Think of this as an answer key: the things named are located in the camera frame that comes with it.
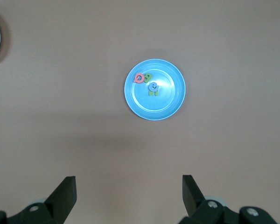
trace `blue plate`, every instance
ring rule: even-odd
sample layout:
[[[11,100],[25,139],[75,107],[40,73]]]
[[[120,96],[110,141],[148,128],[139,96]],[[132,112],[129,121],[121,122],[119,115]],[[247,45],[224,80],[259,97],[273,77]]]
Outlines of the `blue plate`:
[[[172,63],[149,59],[137,64],[125,83],[126,102],[139,117],[162,120],[182,105],[186,84],[181,72]]]

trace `screw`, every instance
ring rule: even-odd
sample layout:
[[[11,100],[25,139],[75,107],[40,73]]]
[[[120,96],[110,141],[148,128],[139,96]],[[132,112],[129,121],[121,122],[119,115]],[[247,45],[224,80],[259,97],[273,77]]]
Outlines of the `screw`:
[[[216,209],[216,208],[218,207],[217,203],[215,203],[215,202],[213,202],[213,201],[209,201],[207,204],[208,204],[211,208],[214,208],[214,209]]]
[[[251,215],[251,216],[258,216],[258,215],[259,215],[258,212],[257,212],[255,209],[253,209],[253,208],[248,208],[248,209],[247,209],[247,212],[248,212],[249,215]]]
[[[38,210],[38,206],[32,206],[30,209],[29,209],[29,211],[36,211],[36,210]]]

